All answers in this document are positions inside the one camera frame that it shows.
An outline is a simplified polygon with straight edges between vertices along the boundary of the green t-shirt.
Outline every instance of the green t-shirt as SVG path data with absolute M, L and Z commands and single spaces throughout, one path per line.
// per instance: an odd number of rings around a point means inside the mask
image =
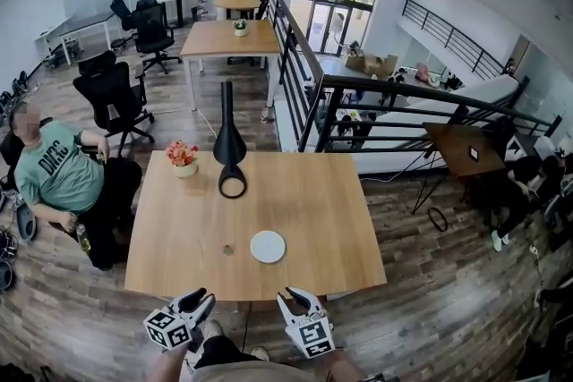
M 79 148 L 80 129 L 53 121 L 40 129 L 37 147 L 25 147 L 15 170 L 18 191 L 31 206 L 81 214 L 98 200 L 104 168 Z

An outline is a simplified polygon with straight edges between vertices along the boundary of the man in green t-shirt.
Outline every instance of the man in green t-shirt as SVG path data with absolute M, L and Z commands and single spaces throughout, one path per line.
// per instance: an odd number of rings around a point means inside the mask
M 139 165 L 109 157 L 107 139 L 94 132 L 58 121 L 40 127 L 39 110 L 28 104 L 17 104 L 9 121 L 24 144 L 14 172 L 16 186 L 34 215 L 59 224 L 76 240 L 76 225 L 84 224 L 95 267 L 107 270 L 126 261 L 127 247 L 116 242 L 113 229 L 133 224 Z M 101 163 L 80 146 L 97 147 Z

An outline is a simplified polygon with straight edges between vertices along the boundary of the small round object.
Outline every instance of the small round object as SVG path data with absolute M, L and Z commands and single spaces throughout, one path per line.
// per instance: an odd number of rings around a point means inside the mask
M 274 231 L 261 231 L 251 239 L 251 254 L 261 263 L 276 263 L 285 254 L 285 240 Z

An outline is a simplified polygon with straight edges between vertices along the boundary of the bottle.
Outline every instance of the bottle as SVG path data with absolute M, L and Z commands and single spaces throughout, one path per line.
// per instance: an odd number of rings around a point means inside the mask
M 75 230 L 78 234 L 78 242 L 80 243 L 81 249 L 90 254 L 91 245 L 90 240 L 88 239 L 88 234 L 86 233 L 86 227 L 82 223 L 79 223 Z

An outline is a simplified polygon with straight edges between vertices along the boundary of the phone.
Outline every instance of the phone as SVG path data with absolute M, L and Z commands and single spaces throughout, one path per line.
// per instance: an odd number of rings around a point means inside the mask
M 479 157 L 477 156 L 477 150 L 474 147 L 469 148 L 469 157 L 471 157 L 475 162 L 479 161 Z

